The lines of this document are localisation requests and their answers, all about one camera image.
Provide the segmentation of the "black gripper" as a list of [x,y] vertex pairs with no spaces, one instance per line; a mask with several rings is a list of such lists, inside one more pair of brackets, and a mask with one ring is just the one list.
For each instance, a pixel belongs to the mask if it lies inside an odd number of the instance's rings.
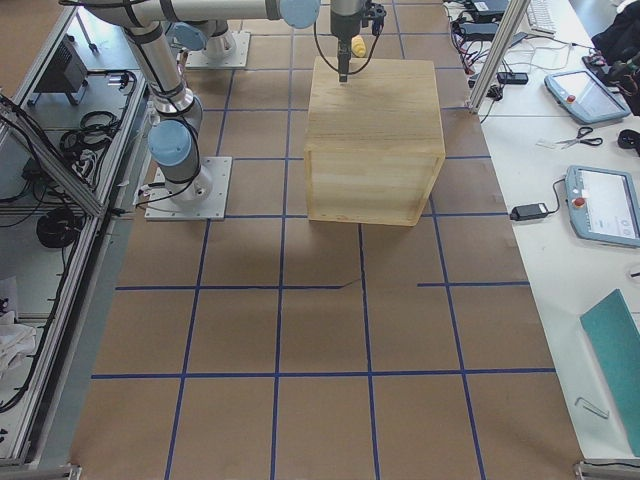
[[378,35],[378,26],[383,26],[386,17],[385,7],[380,3],[375,3],[372,0],[365,0],[362,8],[361,25],[371,25],[371,33],[374,36]]
[[351,39],[360,33],[361,14],[356,12],[350,15],[342,15],[334,10],[330,11],[331,34],[338,40],[337,60],[339,82],[346,83],[349,76],[351,59]]

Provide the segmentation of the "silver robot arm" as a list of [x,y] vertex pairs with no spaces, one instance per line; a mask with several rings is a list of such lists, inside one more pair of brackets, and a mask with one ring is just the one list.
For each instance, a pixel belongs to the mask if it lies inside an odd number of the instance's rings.
[[313,25],[318,1],[82,1],[80,7],[122,29],[151,91],[160,121],[149,132],[150,153],[164,176],[163,201],[201,216],[211,203],[226,201],[216,175],[199,152],[202,105],[179,71],[165,22],[209,38],[225,34],[230,20],[282,20],[290,27]]
[[[231,19],[283,20],[289,26],[304,29],[318,18],[319,1],[163,1],[162,11],[174,24],[178,42],[192,51],[203,50],[213,36],[228,31]],[[372,1],[332,1],[330,31],[337,39],[337,55],[349,59],[352,39],[370,25],[381,33],[386,10]]]

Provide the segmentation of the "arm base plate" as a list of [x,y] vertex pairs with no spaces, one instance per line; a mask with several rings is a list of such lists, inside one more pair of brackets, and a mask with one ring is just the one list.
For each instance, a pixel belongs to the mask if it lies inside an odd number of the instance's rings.
[[202,157],[199,175],[188,188],[165,181],[156,168],[154,182],[162,186],[150,192],[144,207],[148,221],[198,221],[225,218],[229,183],[232,171],[231,157]]
[[191,70],[244,69],[247,66],[251,34],[231,31],[213,36],[200,51],[190,51],[186,68]]

